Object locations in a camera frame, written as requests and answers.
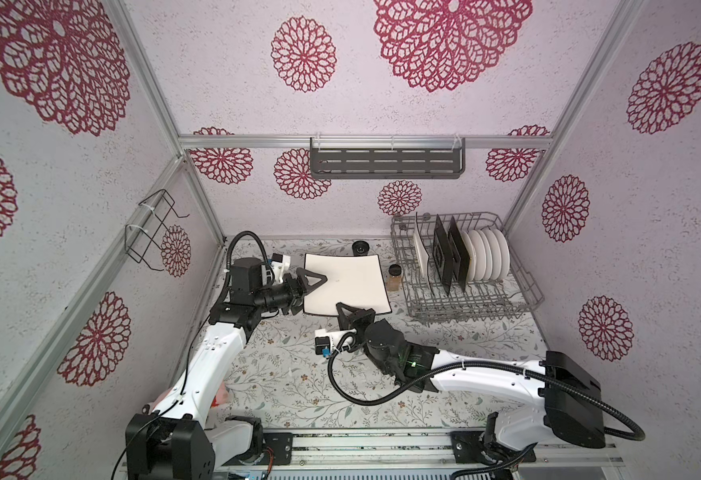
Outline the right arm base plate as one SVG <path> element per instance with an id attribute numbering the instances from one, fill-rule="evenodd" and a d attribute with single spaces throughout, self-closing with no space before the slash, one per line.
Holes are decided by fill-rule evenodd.
<path id="1" fill-rule="evenodd" d="M 483 439 L 483 430 L 455 430 L 450 432 L 449 439 L 455 462 L 457 464 L 478 463 L 494 465 L 517 455 L 515 450 L 508 449 L 496 442 Z"/>

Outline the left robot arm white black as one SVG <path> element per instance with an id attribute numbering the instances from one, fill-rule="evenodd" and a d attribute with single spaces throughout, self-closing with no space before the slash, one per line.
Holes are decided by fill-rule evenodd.
<path id="1" fill-rule="evenodd" d="M 208 413 L 230 366 L 266 313 L 294 314 L 304 298 L 326 284 L 322 274 L 298 269 L 276 275 L 258 258 L 228 268 L 224 291 L 210 311 L 208 330 L 176 385 L 148 413 L 126 427 L 126 448 L 116 462 L 130 479 L 210 479 L 228 462 L 272 460 L 262 422 L 230 417 L 208 429 Z"/>

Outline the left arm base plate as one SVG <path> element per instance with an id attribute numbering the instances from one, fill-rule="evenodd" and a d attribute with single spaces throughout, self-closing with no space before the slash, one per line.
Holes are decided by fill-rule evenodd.
<path id="1" fill-rule="evenodd" d="M 292 464 L 294 434 L 290 432 L 266 432 L 260 440 L 254 440 L 254 449 L 226 462 L 226 466 L 288 466 Z"/>

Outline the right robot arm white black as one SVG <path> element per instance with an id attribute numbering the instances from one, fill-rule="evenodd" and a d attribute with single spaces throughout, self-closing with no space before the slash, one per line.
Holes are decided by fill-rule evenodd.
<path id="1" fill-rule="evenodd" d="M 316 354 L 332 359 L 362 352 L 393 379 L 396 398 L 403 392 L 468 392 L 519 403 L 510 413 L 493 412 L 484 430 L 455 434 L 461 462 L 494 466 L 521 455 L 530 444 L 557 438 L 574 446 L 606 446 L 603 415 L 594 401 L 599 383 L 568 356 L 547 352 L 544 360 L 491 361 L 410 342 L 371 309 L 338 307 L 336 331 L 314 333 Z"/>

